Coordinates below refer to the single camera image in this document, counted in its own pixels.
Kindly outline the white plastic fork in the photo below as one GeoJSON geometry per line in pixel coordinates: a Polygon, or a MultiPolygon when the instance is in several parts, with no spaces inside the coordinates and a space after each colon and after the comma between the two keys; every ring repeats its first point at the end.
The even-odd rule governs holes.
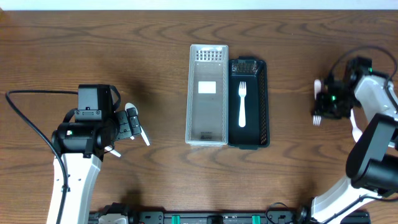
{"type": "Polygon", "coordinates": [[[313,111],[313,125],[314,126],[319,126],[321,121],[322,121],[322,117],[320,115],[317,114],[317,95],[321,92],[322,90],[322,83],[319,79],[316,79],[314,81],[314,97],[315,97],[315,106],[314,106],[314,111],[313,111]]]}
{"type": "Polygon", "coordinates": [[[246,82],[239,83],[238,94],[240,97],[238,125],[239,127],[243,128],[246,125],[246,110],[245,110],[246,82]]]}

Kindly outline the black plastic basket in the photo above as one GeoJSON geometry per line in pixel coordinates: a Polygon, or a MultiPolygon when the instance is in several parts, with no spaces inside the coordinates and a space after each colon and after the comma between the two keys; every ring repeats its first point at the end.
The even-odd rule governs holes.
{"type": "Polygon", "coordinates": [[[266,62],[250,56],[231,59],[228,78],[228,145],[249,150],[268,147],[271,133],[266,62]],[[246,82],[246,125],[243,128],[238,125],[240,82],[246,82]]]}

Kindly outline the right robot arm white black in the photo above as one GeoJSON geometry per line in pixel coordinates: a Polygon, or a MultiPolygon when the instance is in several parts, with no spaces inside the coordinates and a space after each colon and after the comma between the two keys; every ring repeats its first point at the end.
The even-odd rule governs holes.
{"type": "Polygon", "coordinates": [[[370,67],[347,68],[343,81],[325,80],[326,93],[317,93],[315,116],[351,117],[362,107],[369,121],[346,161],[346,174],[303,210],[299,223],[340,223],[373,200],[387,201],[397,192],[397,158],[386,153],[397,147],[397,97],[387,75],[370,67]]]}

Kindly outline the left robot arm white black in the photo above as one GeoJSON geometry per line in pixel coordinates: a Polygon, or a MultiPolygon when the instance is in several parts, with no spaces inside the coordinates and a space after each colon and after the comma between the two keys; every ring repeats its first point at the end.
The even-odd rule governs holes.
{"type": "Polygon", "coordinates": [[[142,135],[146,144],[150,144],[139,123],[139,112],[132,103],[126,103],[121,111],[112,111],[105,122],[70,121],[73,116],[82,114],[82,110],[72,109],[53,132],[56,156],[47,223],[88,223],[104,155],[110,152],[119,157],[114,143],[134,139],[136,135],[142,135]]]}

